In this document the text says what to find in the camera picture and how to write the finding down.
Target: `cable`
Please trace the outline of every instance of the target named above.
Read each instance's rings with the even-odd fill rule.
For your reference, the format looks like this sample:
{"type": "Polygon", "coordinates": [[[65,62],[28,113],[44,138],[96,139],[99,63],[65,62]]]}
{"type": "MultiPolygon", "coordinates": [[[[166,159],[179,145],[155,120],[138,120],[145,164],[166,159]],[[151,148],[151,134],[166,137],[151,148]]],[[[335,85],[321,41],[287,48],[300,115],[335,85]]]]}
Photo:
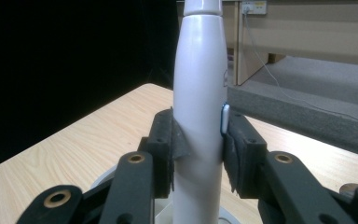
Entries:
{"type": "Polygon", "coordinates": [[[320,111],[323,111],[323,112],[327,112],[327,113],[330,113],[330,114],[336,114],[336,115],[340,115],[340,116],[343,116],[343,117],[348,117],[348,118],[351,118],[351,119],[355,119],[358,121],[358,118],[354,117],[354,116],[351,116],[351,115],[348,115],[348,114],[344,114],[344,113],[339,113],[339,112],[336,112],[336,111],[332,111],[332,110],[327,110],[327,109],[323,109],[317,105],[313,105],[313,104],[310,104],[309,102],[307,102],[306,100],[302,100],[302,99],[298,99],[296,97],[293,97],[293,96],[290,96],[288,95],[286,92],[283,91],[278,79],[272,75],[272,73],[269,71],[269,69],[267,68],[266,64],[263,62],[263,60],[261,59],[260,55],[258,54],[257,52],[257,49],[256,49],[256,45],[255,45],[255,40],[252,36],[252,33],[251,33],[251,29],[249,28],[249,23],[248,23],[248,18],[247,18],[247,14],[249,12],[249,8],[247,7],[244,14],[245,14],[245,25],[246,25],[246,31],[248,33],[248,36],[249,38],[251,39],[251,43],[252,43],[252,49],[255,53],[255,56],[257,57],[257,59],[263,64],[263,67],[266,68],[268,74],[274,79],[278,89],[280,90],[280,92],[286,96],[287,98],[289,99],[292,99],[294,101],[297,101],[297,102],[301,102],[303,104],[306,104],[312,108],[315,108],[317,110],[320,110],[320,111]]]}

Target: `dark wall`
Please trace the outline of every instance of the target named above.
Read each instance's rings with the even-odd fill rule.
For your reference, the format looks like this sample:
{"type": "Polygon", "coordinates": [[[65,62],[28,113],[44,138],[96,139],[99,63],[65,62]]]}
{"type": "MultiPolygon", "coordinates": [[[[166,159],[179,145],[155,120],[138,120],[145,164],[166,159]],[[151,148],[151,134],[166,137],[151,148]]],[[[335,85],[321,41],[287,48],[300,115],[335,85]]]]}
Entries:
{"type": "Polygon", "coordinates": [[[171,0],[0,3],[0,162],[146,82],[171,87],[177,36],[171,0]]]}

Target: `white bottle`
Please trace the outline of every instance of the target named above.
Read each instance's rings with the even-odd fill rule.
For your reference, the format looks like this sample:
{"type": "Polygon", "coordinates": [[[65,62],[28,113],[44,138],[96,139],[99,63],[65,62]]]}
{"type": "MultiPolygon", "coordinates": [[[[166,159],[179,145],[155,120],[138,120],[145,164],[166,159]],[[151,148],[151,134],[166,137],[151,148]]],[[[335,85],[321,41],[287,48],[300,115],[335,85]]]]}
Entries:
{"type": "Polygon", "coordinates": [[[176,52],[173,116],[190,145],[175,162],[173,223],[217,223],[227,100],[227,47],[221,0],[186,0],[176,52]]]}

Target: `electrical outlet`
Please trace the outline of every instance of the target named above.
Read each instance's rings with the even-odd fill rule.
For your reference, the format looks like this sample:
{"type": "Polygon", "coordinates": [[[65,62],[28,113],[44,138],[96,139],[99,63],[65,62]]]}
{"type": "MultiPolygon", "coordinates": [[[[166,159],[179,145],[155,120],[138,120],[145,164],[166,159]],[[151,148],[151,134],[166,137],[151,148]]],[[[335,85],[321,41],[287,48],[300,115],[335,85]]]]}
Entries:
{"type": "Polygon", "coordinates": [[[267,1],[242,1],[242,13],[253,15],[267,14],[267,1]]]}

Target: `wooden table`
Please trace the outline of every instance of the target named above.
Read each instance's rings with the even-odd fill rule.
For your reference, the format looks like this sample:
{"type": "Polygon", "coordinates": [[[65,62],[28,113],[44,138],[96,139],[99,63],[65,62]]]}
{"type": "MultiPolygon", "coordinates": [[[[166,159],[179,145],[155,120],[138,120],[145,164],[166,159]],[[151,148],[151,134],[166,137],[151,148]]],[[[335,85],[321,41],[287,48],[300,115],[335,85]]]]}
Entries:
{"type": "MultiPolygon", "coordinates": [[[[123,154],[148,136],[156,113],[172,106],[172,91],[147,84],[131,91],[0,164],[0,223],[14,223],[39,193],[71,184],[85,192],[123,154]]],[[[358,183],[358,155],[249,119],[269,150],[297,155],[326,187],[358,183]]],[[[256,200],[230,192],[226,172],[221,204],[241,223],[261,223],[256,200]]]]}

